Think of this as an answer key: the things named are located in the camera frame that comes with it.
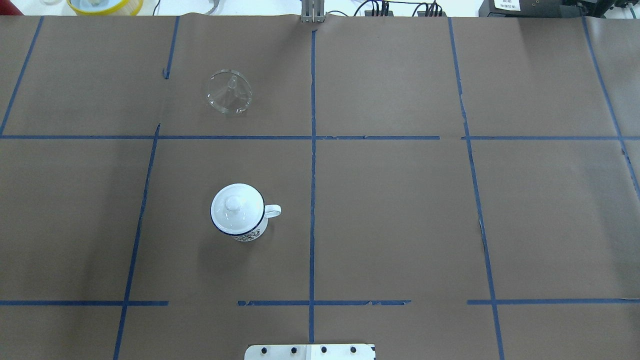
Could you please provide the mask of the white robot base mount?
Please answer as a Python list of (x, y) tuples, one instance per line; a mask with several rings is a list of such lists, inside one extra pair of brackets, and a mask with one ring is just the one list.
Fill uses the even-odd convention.
[(247, 347), (245, 360), (375, 360), (374, 344), (254, 344)]

